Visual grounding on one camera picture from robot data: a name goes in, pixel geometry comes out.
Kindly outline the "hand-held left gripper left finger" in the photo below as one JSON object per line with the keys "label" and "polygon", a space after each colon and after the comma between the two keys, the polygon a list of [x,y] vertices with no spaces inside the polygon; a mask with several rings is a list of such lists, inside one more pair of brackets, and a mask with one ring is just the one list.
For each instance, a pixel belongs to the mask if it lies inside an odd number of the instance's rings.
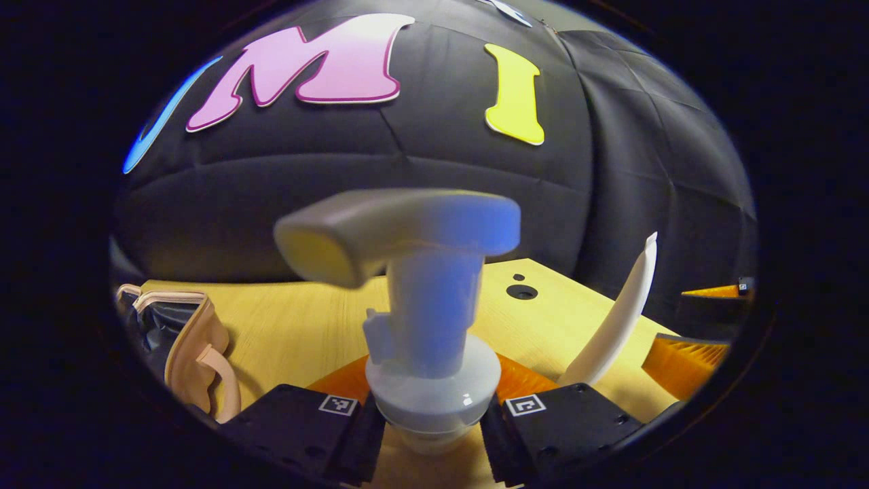
{"label": "hand-held left gripper left finger", "polygon": [[275,386],[221,435],[281,467],[354,487],[372,482],[387,421],[367,384],[367,359],[306,388]]}

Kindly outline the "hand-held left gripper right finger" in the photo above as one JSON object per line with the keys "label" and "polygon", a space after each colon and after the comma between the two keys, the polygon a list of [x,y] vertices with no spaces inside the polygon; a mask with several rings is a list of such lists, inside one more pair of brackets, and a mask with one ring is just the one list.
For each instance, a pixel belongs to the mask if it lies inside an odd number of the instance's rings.
{"label": "hand-held left gripper right finger", "polygon": [[496,393],[480,419],[494,481],[539,486],[605,458],[644,426],[583,382],[558,386],[502,354]]}

